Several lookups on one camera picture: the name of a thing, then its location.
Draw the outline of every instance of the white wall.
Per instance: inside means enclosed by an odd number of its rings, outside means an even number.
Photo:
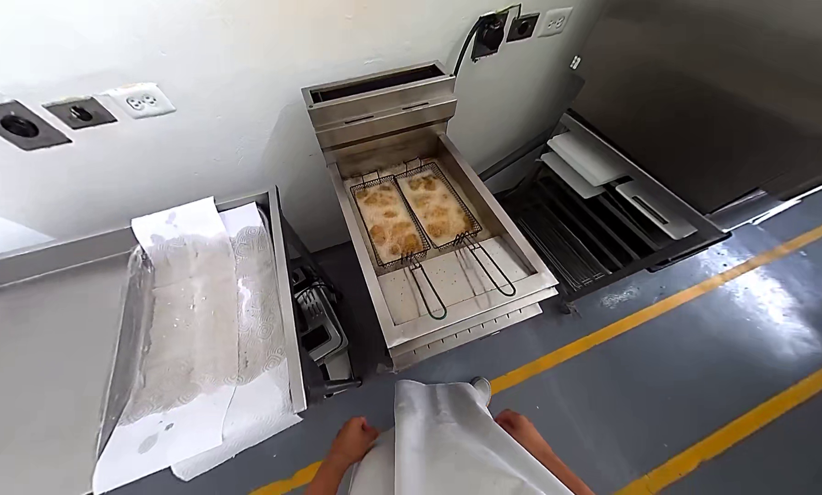
[[[503,0],[0,0],[0,99],[18,99],[74,141],[21,152],[0,138],[0,217],[58,239],[126,226],[199,197],[277,184],[311,249],[346,240],[299,89],[439,59]],[[559,75],[603,0],[563,34],[464,62],[449,135],[483,168],[545,129]],[[41,104],[157,82],[171,115],[70,131]]]

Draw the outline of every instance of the fried food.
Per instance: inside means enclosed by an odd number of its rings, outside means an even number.
[[[472,230],[469,215],[432,170],[399,179],[399,187],[429,239],[442,246]]]
[[[354,195],[359,214],[368,226],[372,248],[383,264],[423,251],[423,241],[392,182],[361,188]]]

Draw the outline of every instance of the yellow floor stripe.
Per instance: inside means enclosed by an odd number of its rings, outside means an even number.
[[[283,495],[284,493],[289,493],[312,481],[313,475],[316,474],[320,464],[322,464],[322,461],[314,462],[310,466],[298,470],[292,478],[274,481],[261,488],[253,489],[249,495]]]
[[[822,391],[822,368],[656,467],[616,495],[652,495]]]
[[[730,280],[734,280],[740,275],[744,275],[748,271],[757,269],[764,264],[771,263],[774,260],[786,256],[787,254],[810,244],[811,242],[817,241],[820,238],[822,238],[822,225],[815,229],[809,230],[799,237],[785,242],[774,249],[753,256],[751,259],[742,264],[727,269],[718,275],[711,276],[696,286],[692,286],[669,296],[668,298],[664,298],[650,307],[639,310],[637,313],[630,314],[613,324],[603,327],[601,330],[591,333],[572,343],[568,343],[567,345],[559,348],[557,351],[549,352],[549,354],[527,363],[524,366],[515,368],[503,376],[492,379],[490,381],[491,391],[496,394],[498,392],[502,392],[506,388],[514,387],[529,377],[553,368],[570,358],[574,358],[575,356],[588,351],[596,345],[604,343],[615,336],[619,336],[632,328],[645,323],[646,321],[652,320],[653,318],[659,316],[659,314],[664,314],[685,302],[697,298],[707,292],[713,291],[713,289],[722,286]],[[319,467],[319,464],[320,462],[314,462],[313,464],[298,470],[292,478],[274,481],[271,484],[267,484],[252,491],[249,495],[282,495],[289,490],[294,490],[299,486],[304,486],[313,479],[313,475],[316,474],[316,469]]]

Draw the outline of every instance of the white outlet cover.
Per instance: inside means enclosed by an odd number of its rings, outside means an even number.
[[[546,36],[554,36],[563,32],[570,22],[570,14],[573,12],[573,7],[561,7],[559,9],[551,9],[546,12],[541,19],[539,19],[537,38],[545,38]]]
[[[154,83],[136,83],[103,93],[134,119],[172,114],[176,107]]]

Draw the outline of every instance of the electrical outlet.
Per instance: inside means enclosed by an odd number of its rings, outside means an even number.
[[[43,107],[72,129],[85,129],[118,121],[106,107],[91,97],[56,101]]]
[[[104,93],[128,116],[134,119],[163,116],[176,107],[154,83],[137,83],[110,89]]]
[[[546,36],[554,36],[561,33],[570,22],[570,14],[573,12],[573,7],[563,7],[560,9],[552,9],[546,12],[543,16],[542,22],[539,24],[538,38],[545,38]]]
[[[490,13],[479,17],[481,23],[475,33],[475,42],[471,46],[471,60],[478,61],[483,56],[493,55],[500,49],[506,32],[507,11],[498,14]]]
[[[0,104],[0,136],[27,152],[72,142],[16,100]]]
[[[536,29],[536,19],[538,18],[539,12],[515,17],[515,19],[512,20],[511,27],[509,27],[509,35],[506,36],[506,42],[518,41],[533,36],[533,31]]]

